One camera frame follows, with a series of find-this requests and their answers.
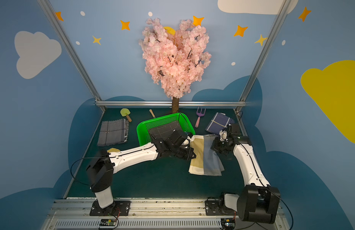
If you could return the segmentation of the beige and blue pillowcase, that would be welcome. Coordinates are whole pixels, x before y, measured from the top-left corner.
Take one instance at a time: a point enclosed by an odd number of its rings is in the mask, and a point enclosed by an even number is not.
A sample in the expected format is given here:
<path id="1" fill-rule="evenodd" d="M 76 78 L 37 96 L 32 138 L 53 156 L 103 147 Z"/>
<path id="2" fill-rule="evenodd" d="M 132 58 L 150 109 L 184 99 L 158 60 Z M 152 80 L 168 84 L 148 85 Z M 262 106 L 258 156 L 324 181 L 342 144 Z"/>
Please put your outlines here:
<path id="1" fill-rule="evenodd" d="M 211 149 L 216 136 L 212 135 L 194 135 L 190 143 L 195 159 L 191 160 L 189 173 L 194 175 L 205 176 L 222 176 L 224 166 L 217 155 Z"/>

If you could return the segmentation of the dark grey checked pillowcase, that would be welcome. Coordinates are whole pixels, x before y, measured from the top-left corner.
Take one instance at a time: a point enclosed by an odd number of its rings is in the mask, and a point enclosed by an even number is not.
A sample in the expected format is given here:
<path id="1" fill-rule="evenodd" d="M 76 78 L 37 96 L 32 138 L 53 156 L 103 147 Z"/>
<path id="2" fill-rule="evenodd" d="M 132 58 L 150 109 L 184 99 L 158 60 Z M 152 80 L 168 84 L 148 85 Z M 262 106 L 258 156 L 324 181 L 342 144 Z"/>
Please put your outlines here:
<path id="1" fill-rule="evenodd" d="M 182 127 L 178 121 L 173 121 L 171 123 L 152 128 L 148 130 L 148 133 L 151 140 L 165 139 L 169 137 L 175 130 L 182 131 Z"/>

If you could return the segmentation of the navy blue pillowcase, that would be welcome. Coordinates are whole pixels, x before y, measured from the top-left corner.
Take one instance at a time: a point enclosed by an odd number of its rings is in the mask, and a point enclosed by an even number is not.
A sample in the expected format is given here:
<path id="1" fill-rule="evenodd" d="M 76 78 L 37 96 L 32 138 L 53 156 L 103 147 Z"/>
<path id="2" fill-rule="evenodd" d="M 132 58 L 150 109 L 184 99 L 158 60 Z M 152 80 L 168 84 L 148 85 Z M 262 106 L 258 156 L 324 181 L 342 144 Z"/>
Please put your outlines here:
<path id="1" fill-rule="evenodd" d="M 235 121 L 232 118 L 227 117 L 225 114 L 216 113 L 205 130 L 211 134 L 219 135 L 221 130 L 234 123 Z"/>

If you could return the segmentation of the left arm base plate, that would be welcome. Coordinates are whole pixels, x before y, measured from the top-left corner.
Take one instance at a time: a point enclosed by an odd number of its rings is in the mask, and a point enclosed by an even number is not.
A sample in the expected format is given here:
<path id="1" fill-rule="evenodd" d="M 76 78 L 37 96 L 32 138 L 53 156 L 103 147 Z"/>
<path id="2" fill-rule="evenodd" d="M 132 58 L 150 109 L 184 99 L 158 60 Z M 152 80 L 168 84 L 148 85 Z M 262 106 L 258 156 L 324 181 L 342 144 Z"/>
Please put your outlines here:
<path id="1" fill-rule="evenodd" d="M 116 201 L 105 207 L 101 208 L 99 202 L 96 200 L 93 202 L 90 216 L 128 216 L 130 210 L 130 201 Z"/>

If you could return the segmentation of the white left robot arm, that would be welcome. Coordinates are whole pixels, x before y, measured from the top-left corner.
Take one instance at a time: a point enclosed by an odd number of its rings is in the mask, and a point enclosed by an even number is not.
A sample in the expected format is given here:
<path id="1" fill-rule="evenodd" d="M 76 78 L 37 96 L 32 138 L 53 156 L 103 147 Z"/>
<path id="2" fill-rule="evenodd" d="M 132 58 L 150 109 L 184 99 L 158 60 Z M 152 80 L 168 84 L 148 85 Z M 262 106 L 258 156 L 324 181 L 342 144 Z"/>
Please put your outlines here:
<path id="1" fill-rule="evenodd" d="M 111 153 L 100 150 L 99 156 L 93 158 L 86 168 L 90 189 L 96 195 L 96 205 L 102 210 L 115 205 L 111 190 L 113 175 L 125 168 L 168 156 L 195 159 L 196 154 L 190 146 L 193 140 L 192 133 L 174 130 L 165 138 L 153 135 L 151 142 L 137 148 Z"/>

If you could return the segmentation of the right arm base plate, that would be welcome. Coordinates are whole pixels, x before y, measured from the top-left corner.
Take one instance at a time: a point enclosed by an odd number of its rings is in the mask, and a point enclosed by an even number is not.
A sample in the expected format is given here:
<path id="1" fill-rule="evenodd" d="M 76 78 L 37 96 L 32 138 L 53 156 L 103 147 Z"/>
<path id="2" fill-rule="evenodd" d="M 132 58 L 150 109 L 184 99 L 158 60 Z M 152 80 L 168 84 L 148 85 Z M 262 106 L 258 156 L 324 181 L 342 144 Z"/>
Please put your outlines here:
<path id="1" fill-rule="evenodd" d="M 206 216 L 226 216 L 220 210 L 218 201 L 216 200 L 205 200 L 205 213 Z"/>

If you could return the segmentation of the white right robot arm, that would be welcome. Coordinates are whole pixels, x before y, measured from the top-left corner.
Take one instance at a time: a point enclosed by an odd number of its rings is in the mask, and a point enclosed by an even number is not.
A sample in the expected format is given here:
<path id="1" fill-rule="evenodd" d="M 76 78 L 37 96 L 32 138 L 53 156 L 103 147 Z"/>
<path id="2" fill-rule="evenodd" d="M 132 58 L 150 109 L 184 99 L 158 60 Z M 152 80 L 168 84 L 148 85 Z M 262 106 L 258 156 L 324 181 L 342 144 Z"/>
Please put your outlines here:
<path id="1" fill-rule="evenodd" d="M 213 141 L 212 149 L 219 153 L 233 153 L 244 180 L 241 194 L 223 193 L 219 210 L 237 214 L 241 221 L 273 224 L 281 200 L 278 188 L 265 178 L 256 159 L 249 137 L 241 134 L 240 125 L 229 124 Z"/>

